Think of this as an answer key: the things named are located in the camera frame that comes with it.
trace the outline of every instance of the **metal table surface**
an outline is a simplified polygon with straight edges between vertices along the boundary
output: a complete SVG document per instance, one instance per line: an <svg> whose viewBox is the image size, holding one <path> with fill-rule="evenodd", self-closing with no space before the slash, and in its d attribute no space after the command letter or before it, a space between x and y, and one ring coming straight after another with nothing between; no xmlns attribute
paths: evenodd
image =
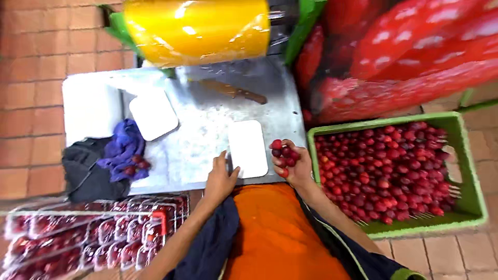
<svg viewBox="0 0 498 280"><path fill-rule="evenodd" d="M273 171L271 150L267 147L274 139L287 138L296 145L306 146L295 84L278 56L179 67L177 79L167 79L154 68L111 73L114 86L130 93L136 94L141 85L164 89L179 121L173 131L147 142L144 157L152 169L148 178L132 183L130 195L203 189L212 169L212 159L225 149L230 152L227 133L232 122L257 120L261 123L269 169L265 176L239 179L237 185L283 181ZM265 95L268 103L232 99L193 82L211 78ZM124 99L126 111L131 95L124 96L128 96ZM130 117L130 113L126 112L125 116Z"/></svg>

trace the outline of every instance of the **orange apron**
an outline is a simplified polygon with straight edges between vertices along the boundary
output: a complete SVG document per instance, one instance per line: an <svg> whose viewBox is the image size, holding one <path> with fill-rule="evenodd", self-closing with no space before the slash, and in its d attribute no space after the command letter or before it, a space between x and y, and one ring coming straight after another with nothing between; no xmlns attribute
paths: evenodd
<svg viewBox="0 0 498 280"><path fill-rule="evenodd" d="M285 183L237 188L240 227L223 279L350 280Z"/></svg>

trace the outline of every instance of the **knife blade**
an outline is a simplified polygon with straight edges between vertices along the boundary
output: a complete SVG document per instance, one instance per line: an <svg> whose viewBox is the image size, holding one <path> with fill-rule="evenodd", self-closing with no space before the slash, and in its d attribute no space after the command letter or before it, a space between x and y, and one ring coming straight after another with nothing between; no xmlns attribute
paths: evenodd
<svg viewBox="0 0 498 280"><path fill-rule="evenodd" d="M206 88L215 90L232 98L243 97L252 101L256 101L262 105L268 103L268 99L266 98L266 96L253 93L245 89L237 88L226 83L218 82L215 80L200 80L198 81L198 83L205 86Z"/></svg>

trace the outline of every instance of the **yellow plastic wrap roll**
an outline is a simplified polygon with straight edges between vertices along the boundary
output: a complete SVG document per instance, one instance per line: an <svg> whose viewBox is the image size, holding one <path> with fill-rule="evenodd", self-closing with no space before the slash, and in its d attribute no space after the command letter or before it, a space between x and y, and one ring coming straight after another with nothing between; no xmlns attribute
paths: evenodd
<svg viewBox="0 0 498 280"><path fill-rule="evenodd" d="M124 19L158 67L265 56L270 38L266 0L128 0Z"/></svg>

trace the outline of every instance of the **brick floor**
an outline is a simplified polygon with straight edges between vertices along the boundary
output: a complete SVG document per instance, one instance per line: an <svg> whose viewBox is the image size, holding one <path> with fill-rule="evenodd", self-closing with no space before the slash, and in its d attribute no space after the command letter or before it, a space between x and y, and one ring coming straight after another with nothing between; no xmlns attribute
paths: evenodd
<svg viewBox="0 0 498 280"><path fill-rule="evenodd" d="M132 52L99 27L95 3L119 0L4 0L0 7L0 199L63 189L61 83L67 75L133 66ZM470 103L498 98L498 83L476 89ZM461 93L424 104L426 113L453 110ZM417 114L420 107L395 111ZM484 227L376 241L389 258L433 280L498 280L498 107L464 115L490 220ZM461 180L456 164L448 168ZM0 239L0 253L5 242ZM136 279L130 270L84 279Z"/></svg>

